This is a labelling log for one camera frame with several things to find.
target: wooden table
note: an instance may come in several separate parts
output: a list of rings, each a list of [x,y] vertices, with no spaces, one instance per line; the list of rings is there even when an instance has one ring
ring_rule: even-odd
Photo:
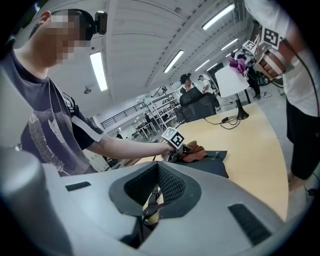
[[[250,115],[238,127],[227,130],[204,119],[185,123],[178,131],[187,144],[196,140],[208,151],[227,151],[224,159],[229,179],[250,192],[272,208],[282,220],[288,210],[288,180],[284,156],[274,130],[267,117],[256,103],[243,107]],[[211,123],[235,116],[238,109],[232,109],[207,117]],[[152,161],[146,157],[137,164]]]

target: person in black cap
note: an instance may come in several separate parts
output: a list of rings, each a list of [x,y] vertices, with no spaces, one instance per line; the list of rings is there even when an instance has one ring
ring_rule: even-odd
[[[184,85],[184,86],[181,88],[180,93],[181,93],[181,94],[184,94],[185,92],[189,91],[189,90],[192,89],[193,87],[196,87],[200,92],[204,93],[204,92],[205,92],[205,89],[204,89],[204,88],[201,88],[198,84],[194,84],[194,83],[191,81],[190,76],[191,76],[191,74],[190,74],[190,73],[187,73],[187,74],[183,74],[183,75],[180,77],[180,82],[181,82],[181,84]]]

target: white ceiling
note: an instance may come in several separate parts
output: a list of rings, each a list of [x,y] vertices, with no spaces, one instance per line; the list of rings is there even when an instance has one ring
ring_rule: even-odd
[[[208,30],[202,25],[221,9],[236,8]],[[42,11],[77,8],[94,16],[108,13],[107,34],[94,35],[86,52],[52,68],[50,78],[71,95],[82,112],[91,117],[109,106],[177,82],[181,74],[193,72],[207,59],[202,70],[220,62],[251,35],[252,18],[243,0],[50,0],[34,17],[30,30]],[[225,51],[234,38],[239,41]],[[184,54],[175,68],[164,73],[178,50]],[[103,52],[108,89],[100,91],[90,62],[90,53]],[[85,86],[92,86],[84,94]]]

